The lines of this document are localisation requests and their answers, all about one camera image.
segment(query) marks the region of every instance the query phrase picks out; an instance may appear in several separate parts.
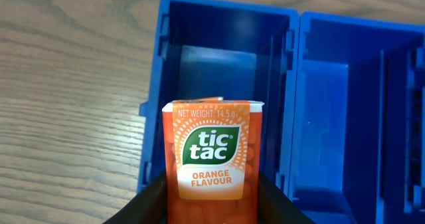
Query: tic tac logo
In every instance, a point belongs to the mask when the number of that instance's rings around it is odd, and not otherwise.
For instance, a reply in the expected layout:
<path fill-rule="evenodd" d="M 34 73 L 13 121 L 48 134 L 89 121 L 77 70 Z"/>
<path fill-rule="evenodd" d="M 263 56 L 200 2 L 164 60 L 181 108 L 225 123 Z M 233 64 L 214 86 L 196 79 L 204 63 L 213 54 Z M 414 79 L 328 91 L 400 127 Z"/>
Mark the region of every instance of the tic tac logo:
<path fill-rule="evenodd" d="M 209 126 L 194 130 L 183 148 L 183 165 L 220 165 L 228 162 L 236 152 L 239 129 L 239 126 Z"/>

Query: blue plastic bin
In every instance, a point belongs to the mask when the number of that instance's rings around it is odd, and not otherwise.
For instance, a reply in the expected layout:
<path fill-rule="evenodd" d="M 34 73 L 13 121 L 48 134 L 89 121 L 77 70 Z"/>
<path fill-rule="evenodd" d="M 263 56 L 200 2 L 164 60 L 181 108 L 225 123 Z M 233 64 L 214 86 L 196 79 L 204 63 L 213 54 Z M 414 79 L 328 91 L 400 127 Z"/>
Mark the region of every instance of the blue plastic bin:
<path fill-rule="evenodd" d="M 301 16 L 294 139 L 282 143 L 292 150 L 281 154 L 281 188 L 316 223 L 424 222 L 424 137 L 416 128 L 414 144 L 406 141 L 409 122 L 423 122 L 424 31 Z"/>
<path fill-rule="evenodd" d="M 291 9 L 161 0 L 149 99 L 140 107 L 146 123 L 138 190 L 165 169 L 162 107 L 209 96 L 266 103 L 260 170 L 274 180 L 282 124 L 284 141 L 292 139 L 298 28 Z"/>

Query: blue storage box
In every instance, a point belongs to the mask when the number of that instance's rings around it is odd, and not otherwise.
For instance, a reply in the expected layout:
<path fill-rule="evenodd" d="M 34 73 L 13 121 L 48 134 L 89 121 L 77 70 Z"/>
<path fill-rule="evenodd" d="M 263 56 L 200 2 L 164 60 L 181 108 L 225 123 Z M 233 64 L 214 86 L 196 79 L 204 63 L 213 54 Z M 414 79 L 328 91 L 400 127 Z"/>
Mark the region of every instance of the blue storage box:
<path fill-rule="evenodd" d="M 161 0 L 138 190 L 165 169 L 161 108 L 264 106 L 260 171 L 319 224 L 425 220 L 425 27 Z"/>
<path fill-rule="evenodd" d="M 316 223 L 423 223 L 424 199 L 412 197 L 422 205 L 407 207 L 411 188 L 424 191 L 424 137 L 416 128 L 409 143 L 406 127 L 423 121 L 424 27 L 304 13 L 299 33 L 294 139 L 282 143 L 292 147 L 281 153 L 282 190 Z"/>
<path fill-rule="evenodd" d="M 140 107 L 146 122 L 138 190 L 165 169 L 162 107 L 211 96 L 266 103 L 260 170 L 274 180 L 282 123 L 285 142 L 292 139 L 298 29 L 291 9 L 161 0 L 149 99 Z"/>

